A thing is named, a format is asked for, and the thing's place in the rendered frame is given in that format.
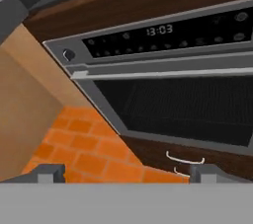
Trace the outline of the light wood cabinet side panel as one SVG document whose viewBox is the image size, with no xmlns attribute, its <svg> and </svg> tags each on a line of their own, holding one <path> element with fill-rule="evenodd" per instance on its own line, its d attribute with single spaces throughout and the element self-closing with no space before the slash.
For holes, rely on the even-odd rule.
<svg viewBox="0 0 253 224">
<path fill-rule="evenodd" d="M 84 183 L 69 146 L 96 116 L 25 26 L 0 45 L 0 180 L 60 161 L 69 183 Z"/>
</svg>

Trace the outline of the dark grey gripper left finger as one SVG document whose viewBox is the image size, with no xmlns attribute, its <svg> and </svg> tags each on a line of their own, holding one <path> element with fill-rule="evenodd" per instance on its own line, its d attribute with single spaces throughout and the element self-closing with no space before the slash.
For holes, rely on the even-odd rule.
<svg viewBox="0 0 253 224">
<path fill-rule="evenodd" d="M 64 184 L 64 164 L 40 164 L 30 172 L 5 180 L 5 184 Z"/>
</svg>

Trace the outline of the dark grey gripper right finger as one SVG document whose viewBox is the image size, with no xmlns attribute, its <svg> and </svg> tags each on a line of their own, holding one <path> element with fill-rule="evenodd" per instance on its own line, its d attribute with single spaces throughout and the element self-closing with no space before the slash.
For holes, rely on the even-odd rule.
<svg viewBox="0 0 253 224">
<path fill-rule="evenodd" d="M 246 180 L 232 174 L 228 174 L 216 165 L 192 165 L 190 167 L 191 184 L 250 184 Z"/>
</svg>

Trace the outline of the dark wood drawer front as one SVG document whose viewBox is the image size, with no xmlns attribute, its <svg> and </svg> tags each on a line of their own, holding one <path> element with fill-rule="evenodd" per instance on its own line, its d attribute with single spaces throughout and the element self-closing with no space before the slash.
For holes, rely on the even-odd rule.
<svg viewBox="0 0 253 224">
<path fill-rule="evenodd" d="M 170 155 L 179 159 L 201 161 L 214 164 L 228 174 L 253 182 L 253 156 L 237 155 L 190 146 L 183 146 L 152 140 L 143 140 L 123 136 L 122 140 L 140 162 L 152 168 L 172 172 L 174 167 L 185 174 L 190 174 L 190 165 L 171 161 L 165 156 Z"/>
</svg>

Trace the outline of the dark wood cabinet panel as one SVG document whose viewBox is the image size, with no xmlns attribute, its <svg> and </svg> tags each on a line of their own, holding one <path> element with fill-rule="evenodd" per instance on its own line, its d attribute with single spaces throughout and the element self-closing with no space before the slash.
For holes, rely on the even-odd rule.
<svg viewBox="0 0 253 224">
<path fill-rule="evenodd" d="M 39 41 L 66 37 L 233 0 L 67 0 L 25 21 Z"/>
</svg>

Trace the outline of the stainless steel built-in oven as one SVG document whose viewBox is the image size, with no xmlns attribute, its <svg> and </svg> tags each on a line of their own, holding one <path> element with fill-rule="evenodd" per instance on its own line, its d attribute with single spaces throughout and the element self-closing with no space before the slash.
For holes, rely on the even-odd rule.
<svg viewBox="0 0 253 224">
<path fill-rule="evenodd" d="M 120 136 L 253 156 L 253 0 L 43 45 Z"/>
</svg>

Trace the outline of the oven door with dark glass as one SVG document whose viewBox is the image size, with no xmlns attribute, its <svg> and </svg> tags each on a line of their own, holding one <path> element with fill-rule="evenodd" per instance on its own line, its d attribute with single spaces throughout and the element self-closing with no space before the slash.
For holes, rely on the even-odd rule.
<svg viewBox="0 0 253 224">
<path fill-rule="evenodd" d="M 253 51 L 204 58 L 71 65 L 79 70 L 253 67 Z M 119 136 L 253 156 L 253 75 L 72 80 Z"/>
</svg>

